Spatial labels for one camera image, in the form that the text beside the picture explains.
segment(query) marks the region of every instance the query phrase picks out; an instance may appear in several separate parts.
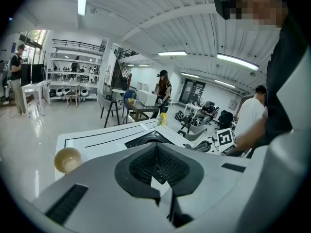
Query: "white cloth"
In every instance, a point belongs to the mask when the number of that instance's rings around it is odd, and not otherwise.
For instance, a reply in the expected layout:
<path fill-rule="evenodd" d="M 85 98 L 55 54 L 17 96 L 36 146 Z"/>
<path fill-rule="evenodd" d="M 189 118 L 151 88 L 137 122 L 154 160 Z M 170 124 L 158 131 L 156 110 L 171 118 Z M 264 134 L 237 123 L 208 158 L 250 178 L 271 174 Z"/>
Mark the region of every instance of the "white cloth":
<path fill-rule="evenodd" d="M 240 109 L 238 114 L 238 124 L 234 130 L 234 135 L 238 136 L 245 132 L 252 124 L 262 116 L 264 112 L 264 106 L 258 99 L 252 98 L 246 100 Z"/>

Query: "man in white t-shirt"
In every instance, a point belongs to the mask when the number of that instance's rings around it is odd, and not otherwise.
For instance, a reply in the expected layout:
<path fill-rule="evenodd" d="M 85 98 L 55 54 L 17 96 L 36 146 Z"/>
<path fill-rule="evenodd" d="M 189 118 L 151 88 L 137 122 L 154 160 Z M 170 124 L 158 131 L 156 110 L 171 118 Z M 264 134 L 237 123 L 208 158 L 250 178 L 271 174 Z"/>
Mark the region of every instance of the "man in white t-shirt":
<path fill-rule="evenodd" d="M 266 88 L 263 85 L 256 87 L 255 95 L 252 99 L 246 100 L 238 114 L 238 124 L 235 128 L 234 135 L 238 136 L 245 132 L 253 123 L 262 116 L 264 112 L 264 98 Z"/>

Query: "railing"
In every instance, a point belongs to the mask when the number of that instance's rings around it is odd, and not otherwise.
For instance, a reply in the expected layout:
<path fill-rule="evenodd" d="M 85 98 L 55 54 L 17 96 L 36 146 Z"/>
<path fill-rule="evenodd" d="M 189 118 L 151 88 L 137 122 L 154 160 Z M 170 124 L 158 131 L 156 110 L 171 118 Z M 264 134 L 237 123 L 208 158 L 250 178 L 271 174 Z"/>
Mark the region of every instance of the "railing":
<path fill-rule="evenodd" d="M 121 63 L 120 70 L 121 70 L 121 75 L 122 75 L 122 77 L 128 79 L 128 77 L 129 77 L 130 75 L 129 75 L 129 73 L 128 73 L 128 71 L 127 71 L 127 69 L 126 69 L 124 63 Z"/>
<path fill-rule="evenodd" d="M 125 57 L 130 57 L 130 56 L 137 55 L 137 54 L 139 54 L 139 53 L 128 49 L 128 50 L 125 50 L 122 53 L 120 53 L 119 59 L 122 59 L 122 58 L 125 58 Z"/>
<path fill-rule="evenodd" d="M 89 50 L 95 50 L 95 51 L 99 51 L 99 52 L 105 52 L 105 47 L 99 47 L 99 46 L 95 46 L 92 44 L 88 44 L 88 43 L 83 43 L 83 42 L 78 42 L 78 41 L 67 41 L 67 40 L 57 40 L 57 39 L 53 39 L 53 44 L 54 45 L 59 45 L 59 46 L 71 46 L 71 47 L 78 47 L 78 48 L 85 48 L 85 49 L 89 49 Z"/>

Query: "small bowl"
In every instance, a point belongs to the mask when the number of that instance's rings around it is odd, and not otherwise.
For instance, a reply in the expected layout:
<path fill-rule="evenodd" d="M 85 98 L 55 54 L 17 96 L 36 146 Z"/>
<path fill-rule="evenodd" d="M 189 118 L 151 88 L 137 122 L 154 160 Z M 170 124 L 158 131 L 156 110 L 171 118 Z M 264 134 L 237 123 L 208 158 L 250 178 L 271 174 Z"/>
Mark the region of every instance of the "small bowl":
<path fill-rule="evenodd" d="M 62 173 L 69 173 L 80 166 L 82 158 L 75 148 L 61 149 L 54 157 L 55 168 Z"/>

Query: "black door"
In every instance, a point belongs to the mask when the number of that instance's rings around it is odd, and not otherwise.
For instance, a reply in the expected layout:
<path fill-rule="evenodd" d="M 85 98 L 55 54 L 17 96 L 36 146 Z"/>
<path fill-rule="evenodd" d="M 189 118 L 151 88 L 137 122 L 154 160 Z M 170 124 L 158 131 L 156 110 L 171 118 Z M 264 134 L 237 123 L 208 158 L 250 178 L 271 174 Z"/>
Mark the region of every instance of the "black door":
<path fill-rule="evenodd" d="M 200 100 L 205 84 L 195 80 L 186 80 L 179 101 L 187 104 Z"/>

